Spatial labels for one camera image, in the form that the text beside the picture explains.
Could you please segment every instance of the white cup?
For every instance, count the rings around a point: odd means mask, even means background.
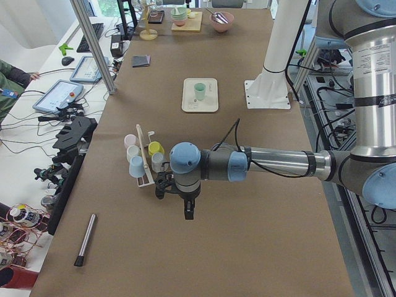
[[[127,149],[131,145],[139,145],[139,138],[134,134],[128,134],[124,137],[124,146]]]
[[[161,172],[162,163],[166,162],[165,155],[163,153],[154,153],[151,156],[151,167],[154,172]],[[168,164],[165,164],[165,170],[168,169]]]
[[[136,156],[141,156],[142,152],[140,151],[140,147],[137,145],[131,145],[126,149],[126,159],[128,163],[131,162],[131,159]]]

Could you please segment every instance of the brown table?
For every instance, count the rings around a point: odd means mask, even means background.
[[[353,296],[319,180],[249,172],[242,183],[206,181],[195,219],[185,221],[182,199],[158,200],[128,175],[123,138],[137,123],[167,152],[182,141],[209,149],[238,117],[241,145],[311,149],[297,103],[246,108],[244,81],[262,70],[268,10],[232,10],[224,34],[206,11],[200,33],[172,33],[168,13],[153,25],[156,40],[132,40],[31,297]],[[132,68],[134,54],[151,55],[150,67]],[[181,110],[188,77],[218,80],[216,113]],[[74,267],[91,213],[98,221],[85,265]]]

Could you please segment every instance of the green bowl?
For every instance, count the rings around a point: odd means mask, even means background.
[[[187,14],[179,15],[179,16],[171,16],[173,20],[184,20],[187,18]]]
[[[171,10],[171,16],[178,16],[178,15],[181,15],[181,14],[186,14],[187,15],[187,8],[185,8],[185,7],[178,7],[178,11],[179,11],[179,13],[177,14],[176,13],[176,9],[174,8],[174,9],[172,9]]]

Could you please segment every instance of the wooden board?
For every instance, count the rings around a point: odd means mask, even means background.
[[[196,17],[187,19],[186,24],[183,26],[176,26],[172,24],[172,31],[175,32],[200,32],[200,24],[202,22],[202,11],[195,11]]]

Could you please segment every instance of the blue cup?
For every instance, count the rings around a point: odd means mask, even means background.
[[[141,156],[134,156],[131,159],[129,162],[129,174],[134,178],[141,178],[146,174]]]

